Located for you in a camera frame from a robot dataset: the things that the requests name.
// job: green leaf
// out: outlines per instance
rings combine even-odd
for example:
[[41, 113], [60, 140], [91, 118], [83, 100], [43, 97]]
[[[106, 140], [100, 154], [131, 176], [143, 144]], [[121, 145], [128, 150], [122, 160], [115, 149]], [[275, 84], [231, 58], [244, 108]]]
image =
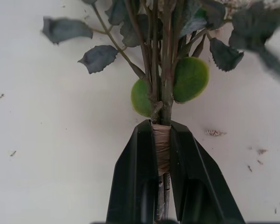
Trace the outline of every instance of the green leaf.
[[86, 66], [89, 74], [100, 72], [104, 68], [114, 62], [118, 51], [110, 45], [95, 46], [87, 51], [83, 58], [78, 62]]
[[218, 29], [222, 26], [226, 14], [225, 6], [214, 0], [200, 0], [202, 8], [206, 11], [209, 29]]
[[244, 53], [239, 53], [237, 50], [226, 46], [217, 38], [210, 40], [210, 51], [217, 67], [223, 71], [235, 69], [238, 63], [242, 60]]
[[150, 117], [151, 104], [148, 98], [147, 85], [143, 79], [139, 79], [132, 87], [131, 102], [133, 109], [144, 117]]
[[280, 81], [280, 60], [265, 47], [259, 48], [259, 57], [264, 65], [275, 72], [275, 77]]
[[94, 4], [97, 0], [82, 0], [82, 2], [86, 3], [86, 4]]
[[175, 69], [173, 97], [175, 102], [183, 104], [199, 96], [209, 82], [207, 64], [196, 57], [185, 57]]
[[42, 32], [52, 43], [56, 44], [78, 36], [89, 38], [93, 36], [93, 31], [84, 22], [67, 18], [44, 17]]
[[182, 12], [182, 30], [180, 37], [191, 34], [196, 30], [203, 29], [206, 24], [206, 16], [200, 9], [201, 4], [197, 0], [186, 0]]
[[[140, 30], [142, 32], [143, 38], [144, 38], [144, 40], [146, 40], [147, 36], [148, 36], [148, 16], [146, 14], [140, 14], [140, 15], [137, 15], [136, 19], [137, 19], [138, 25], [140, 27]], [[163, 27], [162, 21], [160, 19], [158, 19], [159, 39], [162, 34], [162, 27]], [[129, 19], [124, 20], [124, 24], [122, 25], [122, 27], [120, 29], [120, 34], [123, 35], [122, 42], [126, 46], [133, 48], [133, 47], [140, 45], [138, 35], [137, 35], [136, 31], [134, 30], [133, 25], [131, 24]]]
[[[140, 7], [140, 1], [133, 0], [132, 6], [134, 6], [135, 13], [137, 14]], [[108, 21], [111, 25], [119, 25], [124, 19], [128, 18], [125, 0], [112, 0], [112, 5], [106, 11], [106, 14], [109, 17]]]

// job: twig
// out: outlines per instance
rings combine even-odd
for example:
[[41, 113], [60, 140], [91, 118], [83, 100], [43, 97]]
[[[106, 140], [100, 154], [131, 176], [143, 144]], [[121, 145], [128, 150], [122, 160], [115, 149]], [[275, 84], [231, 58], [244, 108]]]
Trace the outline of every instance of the twig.
[[191, 46], [193, 45], [193, 43], [199, 39], [202, 35], [206, 34], [207, 29], [203, 29], [202, 31], [200, 31], [200, 33], [198, 33], [197, 35], [195, 35], [193, 37], [192, 40], [189, 41], [189, 43], [187, 43], [178, 53], [178, 57], [177, 60], [182, 59], [185, 55], [187, 55], [189, 53], [189, 50], [191, 49]]
[[129, 65], [131, 66], [131, 68], [133, 69], [133, 71], [136, 73], [136, 75], [140, 78], [143, 79], [145, 77], [144, 72], [134, 63], [131, 62], [131, 60], [129, 59], [129, 57], [123, 52], [123, 50], [118, 46], [118, 44], [116, 43], [116, 41], [114, 40], [113, 36], [110, 33], [110, 30], [112, 29], [112, 26], [108, 29], [102, 19], [102, 17], [100, 16], [97, 7], [95, 6], [95, 4], [92, 4], [93, 10], [95, 12], [95, 14], [98, 17], [99, 22], [101, 23], [102, 27], [104, 28], [106, 34], [108, 35], [108, 37], [110, 38], [110, 40], [112, 41], [112, 43], [114, 44], [114, 46], [116, 47], [116, 49], [119, 51], [119, 53], [123, 56], [123, 58], [129, 63]]
[[135, 29], [136, 34], [137, 34], [137, 36], [139, 38], [139, 41], [140, 41], [140, 47], [141, 47], [141, 51], [142, 51], [144, 68], [145, 68], [145, 77], [146, 77], [146, 79], [149, 79], [149, 76], [150, 76], [149, 61], [148, 61], [148, 57], [147, 57], [147, 49], [146, 49], [146, 46], [145, 46], [145, 43], [144, 43], [144, 38], [143, 38], [143, 35], [142, 35], [142, 32], [141, 32], [141, 29], [139, 27], [139, 24], [137, 23], [136, 17], [133, 14], [132, 6], [131, 6], [131, 0], [125, 0], [125, 4], [126, 4], [126, 9], [127, 9], [128, 14], [129, 14], [132, 26]]
[[[154, 104], [159, 101], [159, 51], [158, 51], [158, 0], [154, 1], [154, 8], [153, 8], [153, 17], [152, 17], [152, 24], [153, 24], [153, 53], [152, 53], [152, 70], [151, 70], [151, 81], [152, 81], [152, 99]], [[159, 112], [152, 113], [151, 121], [153, 124], [157, 124], [160, 121]]]

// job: serrated leaf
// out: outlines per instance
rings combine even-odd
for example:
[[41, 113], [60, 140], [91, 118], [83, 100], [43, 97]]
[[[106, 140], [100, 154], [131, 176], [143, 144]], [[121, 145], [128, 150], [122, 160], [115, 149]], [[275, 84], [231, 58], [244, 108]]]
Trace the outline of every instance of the serrated leaf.
[[89, 4], [89, 5], [96, 3], [96, 1], [97, 0], [82, 0], [82, 2]]
[[209, 29], [214, 30], [222, 26], [226, 14], [225, 6], [214, 0], [200, 0], [202, 8], [206, 11]]
[[[137, 14], [140, 7], [140, 1], [133, 0], [132, 6], [134, 6], [135, 13]], [[109, 17], [108, 21], [111, 25], [119, 25], [124, 19], [128, 18], [125, 0], [112, 0], [112, 5], [106, 11], [106, 14]]]
[[[148, 16], [146, 14], [140, 14], [136, 17], [140, 30], [142, 32], [144, 40], [147, 39], [148, 36]], [[161, 35], [163, 24], [160, 19], [158, 19], [158, 33], [159, 37]], [[140, 41], [136, 31], [133, 28], [129, 19], [124, 20], [124, 24], [120, 28], [120, 34], [123, 35], [123, 44], [133, 48], [140, 45]]]
[[52, 43], [60, 43], [78, 36], [92, 38], [93, 31], [80, 20], [43, 18], [42, 32]]
[[239, 53], [237, 50], [226, 46], [217, 38], [210, 40], [210, 51], [216, 66], [223, 71], [235, 69], [244, 56], [243, 52]]
[[95, 46], [87, 51], [83, 58], [78, 62], [86, 66], [89, 74], [100, 72], [104, 68], [114, 62], [118, 50], [110, 45]]
[[265, 47], [259, 48], [259, 57], [265, 66], [275, 72], [276, 78], [280, 81], [280, 60]]
[[204, 28], [207, 24], [204, 11], [200, 9], [198, 0], [186, 0], [182, 12], [182, 30], [180, 37], [191, 34], [196, 30]]

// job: white backdrop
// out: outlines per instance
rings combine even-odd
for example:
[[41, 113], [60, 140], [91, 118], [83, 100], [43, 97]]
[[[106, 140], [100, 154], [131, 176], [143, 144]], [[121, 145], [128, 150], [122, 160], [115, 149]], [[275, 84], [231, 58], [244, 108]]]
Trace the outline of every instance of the white backdrop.
[[[145, 119], [130, 105], [137, 77], [120, 55], [92, 75], [76, 63], [91, 47], [111, 43], [104, 35], [53, 46], [40, 33], [43, 15], [88, 14], [100, 28], [79, 0], [0, 1], [0, 224], [105, 220], [115, 162]], [[224, 41], [229, 34], [224, 28]], [[280, 31], [269, 44], [280, 51]], [[141, 65], [139, 52], [127, 50]], [[249, 53], [232, 72], [212, 61], [210, 67], [207, 89], [175, 104], [173, 120], [187, 125], [218, 163], [245, 220], [280, 221], [280, 84]], [[205, 129], [227, 135], [206, 136]]]

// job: leaf stem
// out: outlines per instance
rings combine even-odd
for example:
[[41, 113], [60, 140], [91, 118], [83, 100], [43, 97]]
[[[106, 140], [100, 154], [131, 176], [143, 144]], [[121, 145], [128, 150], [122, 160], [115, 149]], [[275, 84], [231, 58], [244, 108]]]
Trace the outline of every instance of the leaf stem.
[[[150, 77], [150, 69], [149, 69], [149, 60], [148, 60], [148, 54], [147, 54], [147, 49], [144, 43], [144, 38], [141, 32], [141, 29], [139, 27], [139, 24], [137, 23], [136, 17], [133, 13], [132, 10], [132, 6], [131, 6], [131, 1], [130, 0], [125, 0], [125, 4], [126, 4], [126, 9], [127, 12], [129, 14], [130, 20], [131, 20], [131, 24], [133, 26], [133, 28], [136, 31], [136, 34], [139, 38], [140, 41], [140, 47], [141, 47], [141, 51], [142, 51], [142, 57], [143, 57], [143, 62], [144, 62], [144, 69], [145, 69], [145, 77], [146, 79], [149, 80]], [[151, 85], [148, 86], [149, 89], [149, 93], [151, 93]]]
[[112, 41], [112, 43], [114, 44], [114, 46], [116, 47], [116, 49], [119, 51], [119, 53], [123, 56], [123, 58], [129, 63], [129, 65], [131, 66], [131, 68], [133, 69], [133, 71], [136, 73], [136, 75], [140, 78], [143, 79], [145, 77], [144, 72], [138, 67], [136, 66], [134, 63], [131, 62], [131, 60], [129, 59], [129, 57], [123, 52], [123, 50], [118, 46], [118, 44], [116, 43], [116, 41], [114, 40], [113, 36], [110, 33], [110, 30], [112, 29], [112, 26], [108, 29], [107, 26], [105, 25], [102, 17], [100, 16], [97, 7], [95, 6], [95, 4], [92, 4], [93, 10], [95, 12], [95, 14], [98, 17], [99, 22], [101, 23], [102, 27], [104, 28], [106, 34], [108, 35], [108, 37], [110, 38], [110, 40]]

